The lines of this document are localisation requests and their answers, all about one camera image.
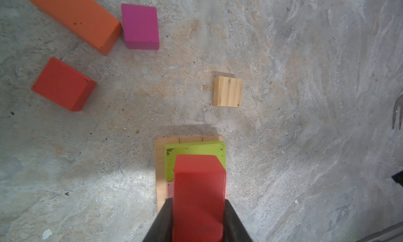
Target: rectangular red block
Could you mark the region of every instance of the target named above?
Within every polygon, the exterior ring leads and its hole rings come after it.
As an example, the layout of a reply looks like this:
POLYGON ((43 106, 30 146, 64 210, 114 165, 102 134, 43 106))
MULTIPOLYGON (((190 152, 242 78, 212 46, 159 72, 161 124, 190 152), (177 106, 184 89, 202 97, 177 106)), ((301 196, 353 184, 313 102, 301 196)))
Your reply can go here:
POLYGON ((220 242, 226 172, 214 155, 178 155, 174 169, 173 241, 220 242))
POLYGON ((55 57, 50 58, 31 90, 70 111, 80 111, 97 83, 55 57))
POLYGON ((122 4, 124 42, 129 49, 158 50, 157 9, 155 7, 122 4))
POLYGON ((30 0, 103 55, 122 34, 119 20, 94 0, 30 0))

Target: red block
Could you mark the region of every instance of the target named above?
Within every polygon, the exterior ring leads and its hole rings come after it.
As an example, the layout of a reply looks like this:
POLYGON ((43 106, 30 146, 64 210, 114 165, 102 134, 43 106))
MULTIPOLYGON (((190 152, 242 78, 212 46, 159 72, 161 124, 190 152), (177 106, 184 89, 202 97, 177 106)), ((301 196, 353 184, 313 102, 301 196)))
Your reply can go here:
POLYGON ((50 58, 31 90, 70 111, 80 111, 97 83, 57 58, 50 58))
POLYGON ((214 155, 178 155, 174 169, 174 242, 220 242, 226 172, 214 155))

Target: white paint fleck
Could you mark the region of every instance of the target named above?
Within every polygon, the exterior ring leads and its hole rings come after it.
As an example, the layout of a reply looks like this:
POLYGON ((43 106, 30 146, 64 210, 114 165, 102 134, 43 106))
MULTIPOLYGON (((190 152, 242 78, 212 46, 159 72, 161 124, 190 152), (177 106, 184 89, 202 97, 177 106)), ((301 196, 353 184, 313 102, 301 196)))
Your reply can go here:
POLYGON ((52 235, 52 231, 50 229, 47 229, 46 231, 43 232, 42 239, 45 240, 48 237, 50 237, 50 235, 52 235))

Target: gray surface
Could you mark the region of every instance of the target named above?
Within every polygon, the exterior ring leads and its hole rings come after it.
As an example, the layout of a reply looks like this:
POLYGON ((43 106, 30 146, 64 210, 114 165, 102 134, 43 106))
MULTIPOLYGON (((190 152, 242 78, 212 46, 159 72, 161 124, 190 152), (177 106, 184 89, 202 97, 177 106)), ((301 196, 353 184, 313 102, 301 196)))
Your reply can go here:
POLYGON ((355 241, 402 221, 403 0, 96 1, 120 20, 122 2, 155 6, 161 49, 121 39, 104 57, 0 0, 1 241, 141 241, 160 134, 224 136, 254 241, 355 241), (30 91, 52 56, 98 82, 81 112, 30 91), (243 79, 241 108, 211 106, 218 72, 243 79))

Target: black object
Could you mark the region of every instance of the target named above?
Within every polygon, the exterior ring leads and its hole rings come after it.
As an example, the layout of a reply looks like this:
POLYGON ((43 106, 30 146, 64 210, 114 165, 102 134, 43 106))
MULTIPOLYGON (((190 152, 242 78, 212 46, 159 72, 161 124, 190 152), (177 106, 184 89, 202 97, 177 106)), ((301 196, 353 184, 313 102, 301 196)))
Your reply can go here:
POLYGON ((392 179, 400 184, 401 186, 403 186, 403 171, 400 171, 399 173, 397 173, 396 175, 392 176, 392 179))
MULTIPOLYGON (((172 242, 173 200, 165 201, 143 242, 172 242)), ((225 199, 224 236, 222 242, 252 242, 228 199, 225 199)))

